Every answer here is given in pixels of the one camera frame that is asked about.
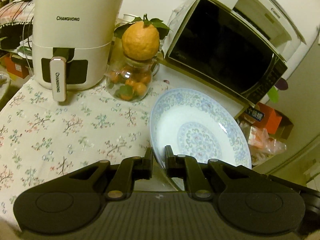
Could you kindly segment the blue patterned plate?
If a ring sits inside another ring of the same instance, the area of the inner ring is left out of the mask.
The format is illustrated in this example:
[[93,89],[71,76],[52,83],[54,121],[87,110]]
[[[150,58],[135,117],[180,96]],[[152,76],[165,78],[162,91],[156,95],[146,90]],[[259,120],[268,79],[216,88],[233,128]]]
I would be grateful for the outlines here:
[[233,166],[252,167],[247,140],[236,120],[210,96],[189,88],[167,90],[149,117],[155,159],[165,168],[165,147],[199,163],[219,159]]

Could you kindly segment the plastic bag with orange packs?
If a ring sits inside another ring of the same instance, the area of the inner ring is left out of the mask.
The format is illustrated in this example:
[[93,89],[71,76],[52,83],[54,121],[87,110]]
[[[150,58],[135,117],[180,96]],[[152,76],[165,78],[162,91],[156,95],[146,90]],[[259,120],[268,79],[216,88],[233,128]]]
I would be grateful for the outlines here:
[[240,128],[247,140],[253,166],[258,166],[287,150],[285,143],[269,136],[265,128],[260,129],[241,121]]

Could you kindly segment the glass jar of small oranges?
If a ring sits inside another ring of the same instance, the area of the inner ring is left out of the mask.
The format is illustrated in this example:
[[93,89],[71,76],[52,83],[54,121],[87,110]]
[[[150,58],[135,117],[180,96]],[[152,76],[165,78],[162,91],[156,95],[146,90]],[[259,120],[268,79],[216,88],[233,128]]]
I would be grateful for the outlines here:
[[116,99],[140,101],[148,93],[153,77],[158,71],[159,63],[155,59],[136,61],[124,57],[108,66],[107,90]]

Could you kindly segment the floral tablecloth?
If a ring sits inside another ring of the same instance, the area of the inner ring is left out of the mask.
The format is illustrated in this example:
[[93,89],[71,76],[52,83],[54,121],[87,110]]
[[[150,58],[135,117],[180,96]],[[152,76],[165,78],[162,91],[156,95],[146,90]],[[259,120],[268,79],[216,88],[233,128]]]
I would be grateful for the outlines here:
[[143,100],[127,102],[111,96],[102,81],[58,103],[29,80],[1,110],[1,220],[18,229],[13,205],[30,187],[102,159],[118,164],[143,156],[151,109],[170,88],[155,81]]

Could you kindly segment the orange carton box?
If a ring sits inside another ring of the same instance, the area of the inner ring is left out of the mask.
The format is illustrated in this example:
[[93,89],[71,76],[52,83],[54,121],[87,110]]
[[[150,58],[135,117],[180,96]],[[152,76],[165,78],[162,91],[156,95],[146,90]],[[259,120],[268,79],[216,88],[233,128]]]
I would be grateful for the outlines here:
[[294,127],[284,113],[260,102],[254,108],[248,107],[240,116],[256,128],[266,129],[276,139],[287,140]]

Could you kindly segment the black microwave oven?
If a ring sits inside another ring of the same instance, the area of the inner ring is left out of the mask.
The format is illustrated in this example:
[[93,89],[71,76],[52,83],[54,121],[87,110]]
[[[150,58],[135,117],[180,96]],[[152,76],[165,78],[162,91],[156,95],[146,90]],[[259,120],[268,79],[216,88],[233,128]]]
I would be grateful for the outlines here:
[[215,0],[187,0],[168,22],[165,59],[234,97],[257,104],[287,70],[246,19]]

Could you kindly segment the large orange citrus with leaves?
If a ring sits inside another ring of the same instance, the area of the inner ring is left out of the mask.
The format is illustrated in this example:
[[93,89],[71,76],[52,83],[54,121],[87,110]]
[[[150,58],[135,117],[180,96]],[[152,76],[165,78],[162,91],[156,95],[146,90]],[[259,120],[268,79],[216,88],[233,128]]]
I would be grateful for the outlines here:
[[124,55],[135,61],[148,61],[160,51],[161,40],[170,28],[159,18],[136,17],[131,22],[118,25],[114,36],[121,39]]

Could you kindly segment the white refrigerator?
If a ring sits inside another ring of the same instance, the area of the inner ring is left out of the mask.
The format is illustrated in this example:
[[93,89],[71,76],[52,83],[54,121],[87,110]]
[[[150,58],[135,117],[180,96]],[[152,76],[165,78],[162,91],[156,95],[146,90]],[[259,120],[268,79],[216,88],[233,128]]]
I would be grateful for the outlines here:
[[267,105],[285,114],[293,128],[287,150],[254,167],[305,186],[312,173],[319,174],[319,42],[315,40],[287,80],[288,90],[279,92],[279,102]]

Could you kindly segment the white Changhong air fryer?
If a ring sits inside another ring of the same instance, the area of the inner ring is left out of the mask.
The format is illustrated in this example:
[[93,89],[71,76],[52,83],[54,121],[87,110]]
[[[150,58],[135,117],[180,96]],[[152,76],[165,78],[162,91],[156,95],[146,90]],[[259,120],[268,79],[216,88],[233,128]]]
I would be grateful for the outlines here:
[[69,90],[95,86],[107,71],[123,0],[36,0],[32,59],[35,80],[64,102]]

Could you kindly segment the white appliance on microwave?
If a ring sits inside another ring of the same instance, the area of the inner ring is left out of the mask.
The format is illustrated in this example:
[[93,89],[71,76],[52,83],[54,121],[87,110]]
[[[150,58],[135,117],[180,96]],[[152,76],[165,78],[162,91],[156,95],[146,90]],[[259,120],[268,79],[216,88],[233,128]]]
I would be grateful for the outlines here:
[[245,19],[289,60],[305,38],[276,0],[215,0]]

